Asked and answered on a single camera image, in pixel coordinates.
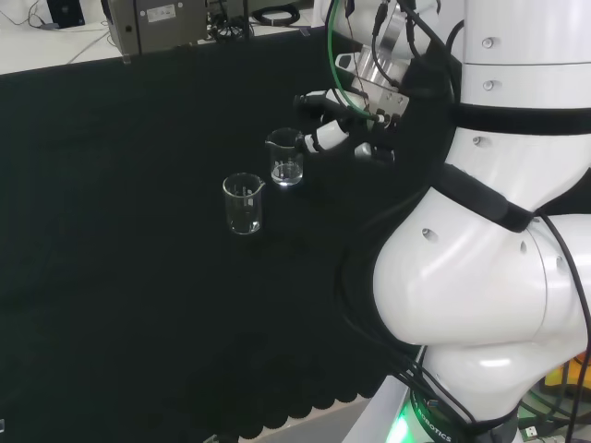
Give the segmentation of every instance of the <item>black strap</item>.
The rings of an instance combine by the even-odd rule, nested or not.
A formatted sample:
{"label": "black strap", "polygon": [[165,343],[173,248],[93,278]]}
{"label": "black strap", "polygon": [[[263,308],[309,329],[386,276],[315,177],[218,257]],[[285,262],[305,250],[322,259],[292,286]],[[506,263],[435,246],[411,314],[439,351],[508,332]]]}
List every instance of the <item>black strap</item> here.
{"label": "black strap", "polygon": [[452,120],[475,131],[528,136],[580,136],[591,134],[591,109],[496,108],[457,104]]}
{"label": "black strap", "polygon": [[514,233],[524,231],[535,217],[449,163],[443,164],[432,186],[458,205]]}

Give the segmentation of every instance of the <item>green light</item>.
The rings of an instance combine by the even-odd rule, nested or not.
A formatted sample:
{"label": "green light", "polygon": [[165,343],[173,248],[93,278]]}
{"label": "green light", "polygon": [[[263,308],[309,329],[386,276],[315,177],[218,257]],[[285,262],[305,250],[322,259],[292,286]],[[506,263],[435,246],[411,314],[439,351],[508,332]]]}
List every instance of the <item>green light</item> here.
{"label": "green light", "polygon": [[404,419],[404,410],[398,416],[386,439],[386,443],[403,443],[403,440],[408,435],[408,423]]}

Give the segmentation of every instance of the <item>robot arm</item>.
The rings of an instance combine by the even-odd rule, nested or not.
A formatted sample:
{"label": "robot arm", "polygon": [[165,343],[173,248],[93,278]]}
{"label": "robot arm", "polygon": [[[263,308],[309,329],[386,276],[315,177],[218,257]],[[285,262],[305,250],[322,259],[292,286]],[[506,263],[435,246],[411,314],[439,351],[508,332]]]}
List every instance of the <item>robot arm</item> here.
{"label": "robot arm", "polygon": [[[350,17],[364,48],[337,58],[337,66],[355,74],[353,88],[367,94],[373,114],[393,115],[382,105],[402,92],[395,83],[405,70],[394,69],[416,53],[397,6],[388,4],[376,38],[382,67],[397,81],[388,81],[371,56],[376,6],[370,2],[357,3]],[[434,26],[434,5],[417,2],[416,10]],[[351,36],[344,14],[338,17],[336,30]],[[588,17],[588,0],[465,0],[460,109],[470,118],[459,125],[446,163],[522,210],[536,212],[591,165]],[[428,44],[422,39],[416,30],[420,53]],[[561,125],[565,113],[579,123]],[[346,134],[340,130],[339,140]],[[591,293],[591,216],[554,221]],[[538,379],[587,342],[572,274],[544,223],[534,219],[513,232],[433,188],[382,248],[374,297],[390,332],[428,345],[424,367],[481,423],[509,417]],[[434,391],[467,419],[457,402]],[[425,415],[416,420],[425,428]]]}
{"label": "robot arm", "polygon": [[[328,8],[329,4],[325,3],[324,14]],[[437,22],[434,0],[419,2],[416,10],[430,24]],[[422,31],[416,31],[415,44],[411,49],[404,32],[405,16],[396,1],[383,2],[379,7],[373,2],[358,2],[355,14],[349,18],[350,29],[342,12],[337,14],[336,30],[347,37],[359,36],[364,46],[359,53],[339,54],[335,63],[354,76],[351,89],[355,92],[346,92],[348,98],[374,115],[377,121],[368,124],[352,113],[339,90],[311,92],[296,97],[295,105],[299,108],[323,107],[325,111],[321,113],[323,126],[306,136],[306,146],[310,153],[348,151],[347,145],[351,145],[351,140],[347,139],[355,130],[356,140],[349,151],[359,159],[391,162],[393,152],[372,142],[370,134],[375,125],[393,131],[404,114],[409,97],[404,95],[407,91],[401,90],[400,85],[413,52],[423,54],[427,50],[428,37]],[[370,35],[368,37],[368,27],[374,30],[375,39]]]}

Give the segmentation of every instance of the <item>black band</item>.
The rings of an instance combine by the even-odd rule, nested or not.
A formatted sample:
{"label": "black band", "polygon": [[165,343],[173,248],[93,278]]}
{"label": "black band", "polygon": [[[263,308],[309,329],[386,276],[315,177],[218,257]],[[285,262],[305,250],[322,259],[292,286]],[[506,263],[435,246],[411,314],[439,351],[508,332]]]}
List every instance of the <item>black band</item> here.
{"label": "black band", "polygon": [[323,152],[325,149],[318,142],[318,134],[316,131],[312,132],[312,146],[317,152]]}
{"label": "black band", "polygon": [[457,104],[452,120],[458,127],[527,136],[591,134],[591,108],[525,109]]}
{"label": "black band", "polygon": [[464,428],[452,424],[439,408],[428,407],[427,400],[411,391],[410,402],[416,419],[436,443],[511,443],[518,429],[517,410],[495,420],[466,424]]}
{"label": "black band", "polygon": [[535,217],[449,163],[443,164],[432,186],[458,205],[514,233],[524,231]]}

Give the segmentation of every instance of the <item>table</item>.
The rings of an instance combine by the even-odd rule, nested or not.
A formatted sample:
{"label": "table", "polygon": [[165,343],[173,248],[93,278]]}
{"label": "table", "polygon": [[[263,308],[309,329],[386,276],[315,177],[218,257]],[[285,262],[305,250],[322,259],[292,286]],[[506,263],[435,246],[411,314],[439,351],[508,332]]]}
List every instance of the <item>table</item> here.
{"label": "table", "polygon": [[[335,314],[334,265],[442,161],[446,104],[411,103],[393,170],[309,162],[298,189],[267,187],[260,235],[224,225],[222,180],[269,178],[263,139],[309,126],[291,103],[330,87],[325,57],[316,30],[0,78],[6,441],[254,437],[373,394],[384,355]],[[357,252],[350,291],[373,315]]]}

